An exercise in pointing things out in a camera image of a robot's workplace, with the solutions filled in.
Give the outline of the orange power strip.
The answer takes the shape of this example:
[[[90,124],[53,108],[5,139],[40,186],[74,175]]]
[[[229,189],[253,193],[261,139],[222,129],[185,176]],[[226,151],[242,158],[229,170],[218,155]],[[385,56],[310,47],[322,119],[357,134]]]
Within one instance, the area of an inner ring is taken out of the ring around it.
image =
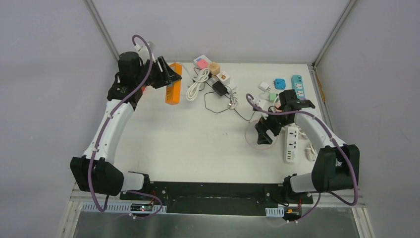
[[[182,65],[179,63],[172,63],[171,69],[178,75],[182,75]],[[181,100],[181,80],[178,80],[166,87],[165,102],[169,105],[177,105]]]

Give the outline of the tan cube adapter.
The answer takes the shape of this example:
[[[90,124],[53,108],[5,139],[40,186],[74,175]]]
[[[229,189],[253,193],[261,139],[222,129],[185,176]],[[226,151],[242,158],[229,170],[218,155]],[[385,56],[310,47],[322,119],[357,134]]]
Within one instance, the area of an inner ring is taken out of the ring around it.
[[[212,61],[209,65],[208,68],[210,70],[210,73],[212,75],[218,75],[220,73],[220,65],[214,61]]]

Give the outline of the long white power strip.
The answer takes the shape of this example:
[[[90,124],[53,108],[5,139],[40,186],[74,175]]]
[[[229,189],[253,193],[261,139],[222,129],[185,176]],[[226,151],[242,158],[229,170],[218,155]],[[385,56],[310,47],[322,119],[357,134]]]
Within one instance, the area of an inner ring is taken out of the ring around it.
[[[205,55],[201,55],[201,56],[199,56],[199,57],[197,57],[197,58],[195,58],[194,60],[193,60],[193,64],[194,64],[194,66],[196,67],[196,62],[197,62],[197,60],[199,60],[199,59],[206,59],[208,62],[209,62],[209,64],[212,62],[207,56],[205,56]],[[217,78],[217,76],[216,75],[212,75],[211,73],[210,73],[210,78],[207,80],[207,83],[210,85],[210,86],[212,86],[215,82],[217,82],[217,81],[219,81],[218,80],[218,78]],[[235,84],[235,82],[231,79],[230,80],[230,84],[229,85],[225,85],[225,87],[227,88],[227,90],[228,90],[228,93],[231,93],[231,91],[233,90],[234,92],[236,91],[236,89],[237,89],[237,85]]]

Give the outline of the pink adapter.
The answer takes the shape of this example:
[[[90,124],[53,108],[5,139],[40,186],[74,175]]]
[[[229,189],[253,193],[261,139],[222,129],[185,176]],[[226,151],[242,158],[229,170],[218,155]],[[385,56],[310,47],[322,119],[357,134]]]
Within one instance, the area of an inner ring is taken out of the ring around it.
[[[199,69],[207,68],[208,65],[209,65],[209,62],[206,59],[199,59],[196,62],[196,67],[198,67]]]

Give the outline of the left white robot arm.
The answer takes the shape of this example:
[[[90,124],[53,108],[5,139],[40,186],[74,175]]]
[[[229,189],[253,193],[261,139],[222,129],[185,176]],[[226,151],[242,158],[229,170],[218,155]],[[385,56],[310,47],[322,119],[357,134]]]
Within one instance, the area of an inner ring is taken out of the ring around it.
[[[182,79],[160,56],[143,60],[136,52],[120,54],[118,72],[107,94],[105,114],[94,139],[81,157],[73,157],[70,169],[81,191],[117,196],[132,190],[138,200],[150,197],[149,176],[140,172],[122,172],[114,166],[116,149],[124,128],[140,98],[138,85],[155,89]]]

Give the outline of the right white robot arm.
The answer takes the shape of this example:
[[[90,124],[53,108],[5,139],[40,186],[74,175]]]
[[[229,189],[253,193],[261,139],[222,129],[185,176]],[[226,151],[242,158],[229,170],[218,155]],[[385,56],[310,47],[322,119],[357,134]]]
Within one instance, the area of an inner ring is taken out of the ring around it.
[[[289,185],[282,188],[281,197],[285,202],[294,203],[302,192],[334,194],[335,191],[352,189],[358,196],[360,151],[356,145],[347,144],[333,133],[310,100],[298,99],[294,90],[285,90],[279,94],[280,107],[265,111],[253,102],[250,94],[246,97],[255,111],[266,114],[255,125],[258,144],[272,143],[267,131],[277,136],[282,128],[295,124],[316,149],[317,158],[312,171],[291,176],[287,182]]]

